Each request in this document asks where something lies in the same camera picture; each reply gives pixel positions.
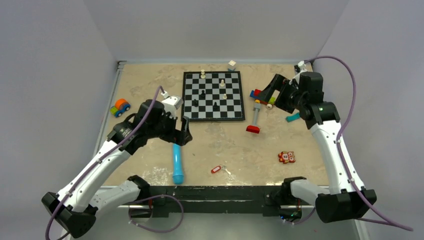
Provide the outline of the red key tag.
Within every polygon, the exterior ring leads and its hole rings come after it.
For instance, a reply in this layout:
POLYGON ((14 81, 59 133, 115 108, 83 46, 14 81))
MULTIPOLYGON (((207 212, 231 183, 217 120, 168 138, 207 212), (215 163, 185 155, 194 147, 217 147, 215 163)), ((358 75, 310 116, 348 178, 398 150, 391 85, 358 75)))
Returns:
POLYGON ((215 174, 215 173, 217 173, 218 171, 220 171, 222 169, 222 167, 220 166, 220 165, 218 165, 218 166, 216 166, 216 167, 214 167, 210 172, 212 173, 212 174, 215 174))

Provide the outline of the silver key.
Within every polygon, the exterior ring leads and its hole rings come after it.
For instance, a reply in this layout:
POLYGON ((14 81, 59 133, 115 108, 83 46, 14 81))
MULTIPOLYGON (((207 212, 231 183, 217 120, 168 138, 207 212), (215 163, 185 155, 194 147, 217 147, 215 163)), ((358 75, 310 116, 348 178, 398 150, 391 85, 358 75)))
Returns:
POLYGON ((231 172, 227 169, 227 167, 226 167, 225 165, 222 165, 222 166, 221 166, 221 169, 222 169, 223 171, 225 171, 228 175, 231 175, 231 172))

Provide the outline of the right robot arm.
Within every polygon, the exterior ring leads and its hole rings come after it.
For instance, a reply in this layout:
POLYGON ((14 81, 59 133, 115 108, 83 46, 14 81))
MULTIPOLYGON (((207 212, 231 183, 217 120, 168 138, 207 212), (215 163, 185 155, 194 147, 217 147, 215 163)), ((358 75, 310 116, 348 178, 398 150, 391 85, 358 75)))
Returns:
POLYGON ((281 189, 270 197, 274 203, 288 204, 303 200, 314 206, 324 223, 359 219, 377 201, 376 192, 367 189, 356 173, 344 139, 342 124, 334 103, 324 101, 323 77, 318 72, 305 71, 292 80, 275 74, 258 94, 261 101, 279 94, 274 106, 288 113, 298 110, 319 146, 327 172, 328 188, 311 183, 304 177, 283 180, 281 189))

